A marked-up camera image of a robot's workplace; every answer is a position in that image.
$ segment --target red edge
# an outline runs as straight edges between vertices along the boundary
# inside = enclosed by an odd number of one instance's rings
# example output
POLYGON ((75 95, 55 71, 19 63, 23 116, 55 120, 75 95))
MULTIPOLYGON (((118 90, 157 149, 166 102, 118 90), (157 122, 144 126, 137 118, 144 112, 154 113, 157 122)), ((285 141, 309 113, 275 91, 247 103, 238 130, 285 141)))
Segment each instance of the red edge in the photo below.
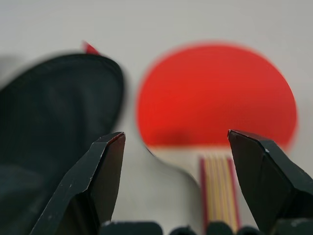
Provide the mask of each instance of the red edge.
POLYGON ((241 222, 239 218, 239 208, 238 208, 238 200, 237 200, 237 192, 236 192, 236 181, 235 181, 235 171, 234 171, 234 162, 232 159, 228 159, 228 166, 231 173, 231 181, 232 181, 232 187, 234 192, 234 200, 235 200, 235 209, 236 209, 236 216, 237 216, 237 224, 238 229, 240 229, 241 222))
POLYGON ((83 42, 83 49, 86 54, 100 55, 100 53, 89 43, 83 42))
POLYGON ((204 159, 200 159, 200 184, 201 184, 201 195, 202 195, 202 207, 203 207, 203 226, 204 226, 204 234, 206 233, 206 228, 208 225, 208 211, 207 211, 207 188, 206 188, 206 177, 205 177, 205 162, 204 159))

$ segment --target black plastic part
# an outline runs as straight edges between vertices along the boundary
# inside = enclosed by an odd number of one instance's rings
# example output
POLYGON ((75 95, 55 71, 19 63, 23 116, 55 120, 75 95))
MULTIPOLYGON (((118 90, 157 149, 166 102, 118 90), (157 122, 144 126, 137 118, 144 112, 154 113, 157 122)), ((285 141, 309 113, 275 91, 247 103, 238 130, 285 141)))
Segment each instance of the black plastic part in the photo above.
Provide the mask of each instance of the black plastic part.
POLYGON ((206 235, 233 235, 231 228, 224 222, 210 222, 206 229, 206 235))
POLYGON ((278 219, 313 217, 313 180, 277 144, 251 133, 229 131, 239 184, 260 231, 278 219))
POLYGON ((163 235, 162 228, 154 222, 106 222, 99 235, 163 235))
POLYGON ((264 235, 264 233, 253 227, 244 227, 237 232, 237 235, 264 235))
POLYGON ((94 142, 66 173, 30 234, 97 234, 112 217, 124 144, 122 132, 94 142))
POLYGON ((181 227, 174 229, 170 232, 170 235, 196 235, 195 232, 188 227, 181 227))
POLYGON ((278 220, 272 235, 312 235, 312 219, 286 219, 278 220))

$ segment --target white background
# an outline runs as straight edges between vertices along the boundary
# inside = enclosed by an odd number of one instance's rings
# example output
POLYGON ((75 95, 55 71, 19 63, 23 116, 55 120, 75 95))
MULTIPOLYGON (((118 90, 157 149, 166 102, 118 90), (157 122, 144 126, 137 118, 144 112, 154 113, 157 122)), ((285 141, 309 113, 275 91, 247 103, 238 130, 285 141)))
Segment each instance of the white background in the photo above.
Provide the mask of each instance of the white background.
MULTIPOLYGON (((152 157, 140 141, 134 102, 148 65, 166 50, 203 40, 240 43, 266 55, 288 81, 299 112, 290 158, 313 176, 313 2, 309 0, 0 0, 0 85, 42 57, 82 40, 127 75, 126 132, 113 218, 155 220, 168 233, 202 228, 200 190, 187 174, 152 157)), ((253 224, 240 198, 244 224, 253 224)))

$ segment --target wooden handle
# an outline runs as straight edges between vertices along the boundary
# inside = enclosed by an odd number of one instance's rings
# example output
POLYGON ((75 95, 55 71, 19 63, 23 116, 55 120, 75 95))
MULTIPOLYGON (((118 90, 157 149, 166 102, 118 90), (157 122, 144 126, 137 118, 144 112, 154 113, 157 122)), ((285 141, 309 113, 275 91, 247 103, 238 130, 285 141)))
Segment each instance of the wooden handle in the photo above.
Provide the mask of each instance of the wooden handle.
POLYGON ((211 221, 223 221, 237 232, 240 219, 231 158, 201 158, 201 190, 204 227, 211 221))

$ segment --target table tennis paddle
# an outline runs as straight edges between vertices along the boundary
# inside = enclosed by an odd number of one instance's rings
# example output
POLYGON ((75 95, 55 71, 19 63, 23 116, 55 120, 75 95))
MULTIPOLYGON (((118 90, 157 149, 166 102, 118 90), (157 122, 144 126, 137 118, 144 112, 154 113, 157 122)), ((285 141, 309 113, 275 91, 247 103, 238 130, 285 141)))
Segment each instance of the table tennis paddle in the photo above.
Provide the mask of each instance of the table tennis paddle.
POLYGON ((229 129, 266 136, 287 148, 296 104, 286 80, 245 47, 201 44, 159 58, 143 78, 136 120, 143 142, 201 186, 205 227, 240 225, 229 129))

